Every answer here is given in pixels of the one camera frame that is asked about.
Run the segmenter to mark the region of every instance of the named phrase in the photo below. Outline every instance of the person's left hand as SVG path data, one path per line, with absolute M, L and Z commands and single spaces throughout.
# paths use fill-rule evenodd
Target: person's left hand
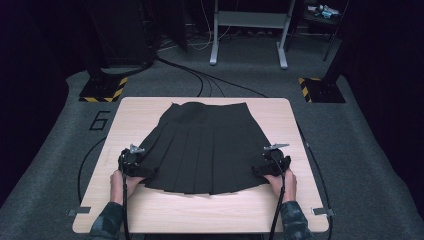
M 131 194 L 135 191 L 137 185 L 143 180 L 142 177 L 126 177 L 127 182 L 127 197 L 129 198 Z M 116 202 L 120 205 L 124 203 L 124 187 L 123 187 L 122 173 L 119 170 L 115 170 L 110 176 L 110 201 Z

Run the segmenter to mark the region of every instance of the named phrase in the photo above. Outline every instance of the black pleated skirt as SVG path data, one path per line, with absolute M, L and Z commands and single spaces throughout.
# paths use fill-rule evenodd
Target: black pleated skirt
M 141 166 L 158 169 L 146 187 L 186 194 L 220 194 L 267 183 L 252 166 L 270 146 L 247 104 L 172 104 L 140 147 Z

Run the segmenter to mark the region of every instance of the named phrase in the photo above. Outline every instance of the black tripod base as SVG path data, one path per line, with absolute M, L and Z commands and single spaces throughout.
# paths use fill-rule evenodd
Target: black tripod base
M 336 84 L 324 84 L 319 78 L 299 78 L 306 102 L 346 103 Z
M 90 77 L 82 89 L 79 100 L 83 102 L 115 102 L 122 94 L 127 82 L 122 76 L 101 74 L 101 77 Z

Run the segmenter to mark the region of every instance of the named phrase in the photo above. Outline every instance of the black cable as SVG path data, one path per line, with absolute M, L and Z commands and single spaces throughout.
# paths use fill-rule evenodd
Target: black cable
M 324 182 L 324 178 L 323 178 L 323 176 L 322 176 L 321 169 L 319 168 L 319 165 L 318 165 L 318 162 L 317 162 L 317 160 L 316 160 L 316 158 L 315 158 L 315 156 L 314 156 L 314 153 L 312 152 L 312 149 L 311 149 L 311 147 L 309 146 L 309 143 L 308 143 L 308 142 L 306 142 L 305 136 L 303 135 L 302 129 L 300 128 L 299 123 L 298 123 L 297 121 L 296 121 L 296 125 L 297 125 L 297 128 L 299 129 L 299 133 L 300 133 L 300 136 L 301 136 L 301 138 L 302 138 L 302 141 L 305 143 L 306 148 L 308 148 L 308 151 L 309 151 L 309 153 L 311 154 L 312 160 L 313 160 L 313 162 L 314 162 L 314 164 L 315 164 L 315 166 L 316 166 L 316 168 L 317 168 L 317 171 L 318 171 L 319 177 L 320 177 L 320 179 L 321 179 L 322 186 L 323 186 L 323 188 L 324 188 L 325 200 L 327 201 L 327 208 L 328 208 L 328 209 L 331 209 L 330 198 L 328 197 L 327 186 L 325 185 L 325 182 Z M 332 235 L 332 233 L 333 233 L 333 217 L 332 217 L 332 216 L 328 216 L 328 222 L 329 222 L 329 227 L 328 227 L 328 240 L 330 240 L 330 239 L 331 239 L 331 235 Z
M 123 193 L 122 193 L 123 194 L 123 196 L 122 196 L 122 199 L 123 199 L 122 207 L 123 207 L 123 209 L 122 209 L 122 212 L 123 212 L 123 221 L 124 221 L 124 232 L 125 232 L 125 239 L 130 240 L 131 239 L 130 231 L 128 230 L 127 175 L 124 172 L 123 161 L 124 161 L 124 156 L 121 155 L 119 157 L 119 170 L 121 171 L 121 174 L 122 174 L 122 183 L 123 183 L 123 186 L 122 186 L 122 188 L 123 188 Z
M 105 73 L 105 74 L 108 75 L 108 76 L 111 76 L 111 77 L 125 78 L 125 77 L 132 76 L 134 74 L 140 73 L 140 72 L 150 68 L 152 65 L 153 65 L 153 62 L 147 62 L 147 63 L 144 63 L 143 66 L 141 66 L 140 68 L 135 69 L 135 70 L 127 71 L 127 72 L 124 72 L 124 73 Z
M 81 162 L 80 169 L 78 171 L 78 200 L 80 202 L 80 205 L 82 203 L 82 197 L 81 197 L 81 172 L 82 172 L 82 167 L 84 166 L 84 163 L 88 158 L 88 155 L 90 155 L 90 153 L 94 150 L 94 148 L 97 147 L 97 145 L 99 145 L 105 139 L 106 139 L 106 137 L 100 139 L 100 141 L 98 141 L 96 144 L 94 144 L 94 146 L 92 146 L 91 149 L 85 154 L 85 157 Z
M 278 203 L 275 209 L 274 219 L 272 220 L 271 231 L 269 232 L 269 240 L 272 240 L 274 238 L 275 226 L 277 225 L 277 219 L 282 206 L 284 192 L 286 191 L 286 181 L 284 179 L 284 172 L 281 169 L 280 164 L 278 164 L 277 160 L 275 160 L 274 158 L 272 160 L 274 160 L 278 167 L 278 170 L 280 170 L 283 185 L 281 186 L 280 196 L 278 197 Z
M 221 81 L 221 82 L 227 83 L 227 84 L 229 84 L 229 85 L 232 85 L 232 86 L 235 86 L 235 87 L 239 87 L 239 88 L 242 88 L 242 89 L 248 90 L 248 91 L 250 91 L 250 92 L 256 93 L 256 94 L 258 94 L 258 95 L 260 95 L 260 96 L 262 96 L 262 97 L 264 97 L 264 98 L 268 98 L 265 94 L 260 93 L 260 92 L 258 92 L 258 91 L 256 91 L 256 90 L 253 90 L 253 89 L 251 89 L 251 88 L 248 88 L 248 87 L 245 87 L 245 86 L 242 86 L 242 85 L 238 85 L 238 84 L 235 84 L 235 83 L 231 83 L 231 82 L 228 82 L 228 81 L 226 81 L 226 80 L 220 79 L 220 78 L 218 78 L 218 77 L 214 77 L 214 76 L 211 76 L 211 75 L 209 75 L 209 74 L 206 74 L 206 73 L 203 73 L 203 72 L 200 72 L 200 71 L 197 71 L 197 70 L 194 70 L 194 69 L 191 69 L 191 68 L 188 68 L 188 67 L 182 66 L 182 65 L 178 65 L 178 64 L 176 64 L 176 63 L 169 62 L 169 61 L 167 61 L 167 60 L 165 60 L 165 59 L 160 58 L 159 56 L 156 56 L 156 59 L 157 59 L 158 61 L 163 62 L 163 63 L 165 63 L 165 64 L 168 64 L 168 65 L 170 65 L 170 66 L 173 66 L 173 67 L 176 67 L 176 68 L 180 68 L 180 69 L 183 69 L 183 70 L 186 70 L 186 71 L 189 71 L 189 72 L 197 73 L 197 74 L 202 75 L 202 76 L 204 76 L 204 77 L 210 77 L 210 78 L 213 78 L 213 79 L 215 79 L 215 80 L 218 80 L 218 81 Z
M 193 70 L 187 70 L 187 69 L 184 69 L 184 68 L 182 68 L 182 66 L 180 66 L 180 65 L 178 65 L 178 64 L 174 64 L 174 63 L 167 62 L 166 60 L 163 60 L 162 58 L 159 58 L 159 57 L 157 57 L 157 56 L 156 56 L 156 59 L 157 59 L 158 61 L 163 62 L 163 63 L 165 63 L 165 64 L 168 64 L 168 65 L 170 65 L 170 66 L 172 66 L 172 67 L 175 67 L 175 68 L 179 68 L 179 69 L 185 70 L 185 71 L 187 71 L 187 72 L 189 72 L 189 73 L 193 74 L 194 76 L 196 76 L 196 77 L 200 80 L 200 83 L 201 83 L 200 91 L 199 91 L 199 93 L 197 94 L 197 97 L 199 97 L 199 96 L 202 94 L 202 91 L 203 91 L 203 80 L 202 80 L 202 78 L 201 78 L 199 75 L 197 75 L 197 74 L 196 74 Z
M 205 78 L 205 79 L 209 84 L 209 96 L 208 97 L 211 97 L 212 96 L 212 84 L 211 84 L 211 81 L 209 80 L 209 78 Z
M 222 91 L 222 89 L 221 89 L 221 87 L 215 82 L 215 80 L 213 80 L 213 79 L 210 79 L 209 77 L 207 77 L 207 76 L 205 76 L 205 78 L 206 79 L 209 79 L 210 81 L 212 81 L 214 84 L 215 84 L 215 86 L 219 89 L 219 91 L 221 92 L 221 94 L 222 94 L 222 96 L 223 97 L 225 97 L 225 94 L 224 94 L 224 92 Z

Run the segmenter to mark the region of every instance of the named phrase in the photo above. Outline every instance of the camouflage sleeve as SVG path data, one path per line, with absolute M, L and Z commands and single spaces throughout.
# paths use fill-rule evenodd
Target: camouflage sleeve
M 118 203 L 109 202 L 94 221 L 88 239 L 118 239 L 123 221 L 122 210 L 123 207 Z
M 284 239 L 315 239 L 308 228 L 308 220 L 303 215 L 299 203 L 296 201 L 285 202 L 281 206 Z

